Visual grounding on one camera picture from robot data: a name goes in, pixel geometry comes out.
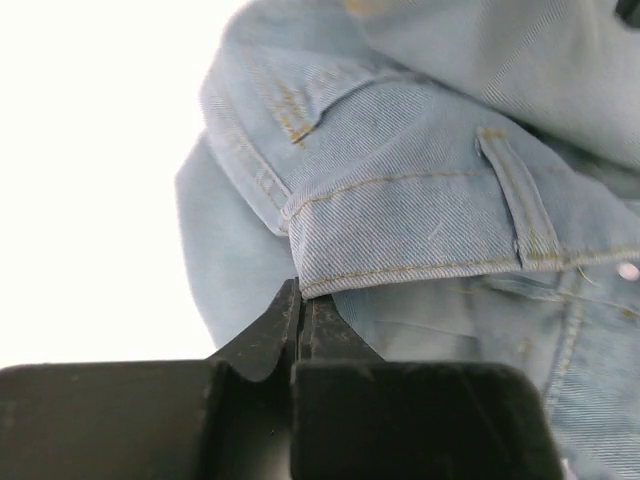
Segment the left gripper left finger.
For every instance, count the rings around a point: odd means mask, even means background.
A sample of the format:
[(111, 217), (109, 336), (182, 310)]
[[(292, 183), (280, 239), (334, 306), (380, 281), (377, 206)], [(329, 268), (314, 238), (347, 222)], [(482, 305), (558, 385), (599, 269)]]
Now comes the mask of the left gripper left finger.
[(19, 365), (1, 372), (5, 479), (286, 479), (300, 296), (206, 359)]

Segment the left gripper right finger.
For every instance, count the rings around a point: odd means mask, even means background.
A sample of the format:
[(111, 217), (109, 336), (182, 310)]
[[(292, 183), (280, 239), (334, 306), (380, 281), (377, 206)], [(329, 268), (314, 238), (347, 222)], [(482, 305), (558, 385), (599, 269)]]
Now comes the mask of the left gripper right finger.
[(292, 369), (296, 479), (560, 479), (540, 396), (501, 364), (386, 362), (326, 298)]

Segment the light blue denim skirt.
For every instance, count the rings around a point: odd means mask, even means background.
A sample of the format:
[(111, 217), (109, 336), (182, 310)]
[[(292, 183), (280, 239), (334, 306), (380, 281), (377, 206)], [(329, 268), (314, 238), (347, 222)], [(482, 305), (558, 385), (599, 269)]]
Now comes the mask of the light blue denim skirt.
[(216, 347), (297, 278), (388, 360), (500, 362), (639, 475), (639, 33), (612, 1), (251, 1), (176, 178)]

